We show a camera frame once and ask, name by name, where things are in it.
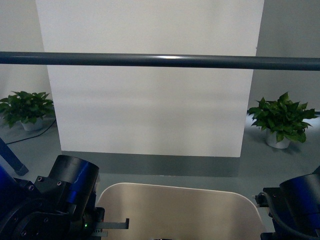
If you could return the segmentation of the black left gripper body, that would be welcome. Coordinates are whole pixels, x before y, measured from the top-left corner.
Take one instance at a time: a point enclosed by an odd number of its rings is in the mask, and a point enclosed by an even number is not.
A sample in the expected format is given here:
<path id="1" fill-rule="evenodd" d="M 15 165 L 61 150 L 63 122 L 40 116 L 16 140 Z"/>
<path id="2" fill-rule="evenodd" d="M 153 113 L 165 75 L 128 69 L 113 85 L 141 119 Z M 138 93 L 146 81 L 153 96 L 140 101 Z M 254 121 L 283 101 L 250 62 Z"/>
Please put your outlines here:
<path id="1" fill-rule="evenodd" d="M 101 232 L 101 229 L 96 230 L 97 223 L 103 221 L 103 213 L 101 207 L 96 207 L 97 193 L 93 190 L 88 198 L 83 212 L 83 228 L 82 239 L 83 240 L 100 240 L 101 236 L 96 236 L 97 232 Z"/>

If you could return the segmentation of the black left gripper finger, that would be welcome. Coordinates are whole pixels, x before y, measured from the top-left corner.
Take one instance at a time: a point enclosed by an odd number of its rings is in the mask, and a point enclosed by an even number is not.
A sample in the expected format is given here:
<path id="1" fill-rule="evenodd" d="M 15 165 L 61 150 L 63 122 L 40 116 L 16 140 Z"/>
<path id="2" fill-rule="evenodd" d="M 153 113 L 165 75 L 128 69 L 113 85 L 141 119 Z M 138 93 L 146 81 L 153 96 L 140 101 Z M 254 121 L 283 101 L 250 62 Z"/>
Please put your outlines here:
<path id="1" fill-rule="evenodd" d="M 125 222 L 97 222 L 92 232 L 93 237 L 108 237 L 108 230 L 126 230 L 129 228 L 130 219 Z"/>

